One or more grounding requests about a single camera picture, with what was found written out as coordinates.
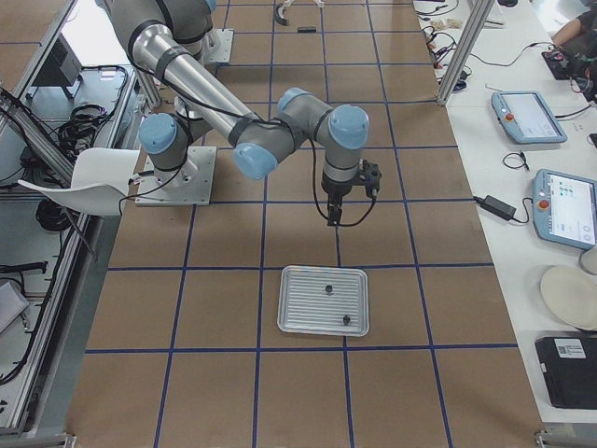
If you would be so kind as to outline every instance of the power adapter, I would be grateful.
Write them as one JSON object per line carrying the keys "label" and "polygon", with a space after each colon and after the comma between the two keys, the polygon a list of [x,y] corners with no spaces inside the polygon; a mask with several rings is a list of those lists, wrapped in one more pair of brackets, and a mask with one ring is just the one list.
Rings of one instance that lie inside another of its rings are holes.
{"label": "power adapter", "polygon": [[505,221],[512,219],[516,213],[516,208],[514,208],[512,205],[503,203],[499,199],[495,199],[493,196],[485,196],[485,199],[480,198],[479,196],[473,196],[473,198],[483,210],[487,210],[488,212],[502,218]]}

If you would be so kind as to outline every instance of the metal tray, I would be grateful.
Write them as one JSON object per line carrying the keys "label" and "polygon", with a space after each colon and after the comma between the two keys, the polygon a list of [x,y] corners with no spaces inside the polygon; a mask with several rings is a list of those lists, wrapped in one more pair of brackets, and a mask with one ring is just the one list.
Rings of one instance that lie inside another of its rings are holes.
{"label": "metal tray", "polygon": [[367,274],[359,269],[287,266],[282,271],[278,327],[295,333],[365,336]]}

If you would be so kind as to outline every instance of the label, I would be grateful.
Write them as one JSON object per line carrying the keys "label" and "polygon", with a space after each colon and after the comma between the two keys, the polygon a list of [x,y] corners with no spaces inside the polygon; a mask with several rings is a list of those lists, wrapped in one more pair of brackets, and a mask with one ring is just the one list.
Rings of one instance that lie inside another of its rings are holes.
{"label": "label", "polygon": [[560,357],[574,359],[585,359],[587,357],[579,339],[554,339],[554,342]]}

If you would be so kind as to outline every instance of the white desk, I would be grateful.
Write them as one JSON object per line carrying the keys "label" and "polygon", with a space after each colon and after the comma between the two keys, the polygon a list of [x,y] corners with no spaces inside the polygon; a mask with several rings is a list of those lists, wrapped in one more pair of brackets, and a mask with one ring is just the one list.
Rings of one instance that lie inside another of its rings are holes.
{"label": "white desk", "polygon": [[[415,2],[415,6],[419,10],[430,9],[427,2]],[[461,0],[457,10],[440,17],[465,19],[468,12],[468,2]],[[473,49],[473,53],[485,61],[509,63],[526,45],[549,41],[527,0],[520,0],[516,7],[504,8],[504,13],[507,27],[483,29]],[[422,22],[422,27],[425,25],[428,22]],[[460,30],[446,32],[456,40],[461,33]],[[449,41],[445,36],[437,39],[440,46]],[[516,206],[519,219],[524,219],[521,200],[532,194],[532,181],[538,169],[551,168],[590,178],[597,176],[597,148],[587,140],[589,133],[597,132],[596,109],[562,121],[568,134],[566,143],[556,149],[536,150],[536,147],[523,147],[508,140],[490,107],[493,91],[485,87],[486,83],[505,91],[540,91],[556,115],[587,105],[581,94],[572,92],[567,81],[553,79],[540,55],[546,48],[527,49],[510,67],[489,66],[469,58],[466,65],[473,75],[467,80],[468,87],[453,94],[448,102],[451,126],[473,193],[483,197],[491,194]],[[531,168],[528,173],[502,164],[508,152],[521,149]],[[541,418],[546,423],[596,423],[597,411],[562,410],[550,405],[535,351],[535,341],[542,336],[577,334],[577,330],[548,310],[541,298],[539,281],[550,266],[576,267],[580,250],[540,240],[533,224],[511,225],[481,209],[479,215]]]}

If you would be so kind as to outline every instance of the blue and white device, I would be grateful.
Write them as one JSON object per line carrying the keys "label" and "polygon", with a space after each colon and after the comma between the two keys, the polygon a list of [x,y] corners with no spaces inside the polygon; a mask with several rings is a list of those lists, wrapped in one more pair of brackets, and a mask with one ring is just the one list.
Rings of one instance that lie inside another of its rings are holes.
{"label": "blue and white device", "polygon": [[568,136],[537,91],[497,91],[492,106],[506,133],[516,143],[563,143]]}
{"label": "blue and white device", "polygon": [[533,182],[533,223],[540,238],[581,249],[595,246],[594,180],[539,170]]}

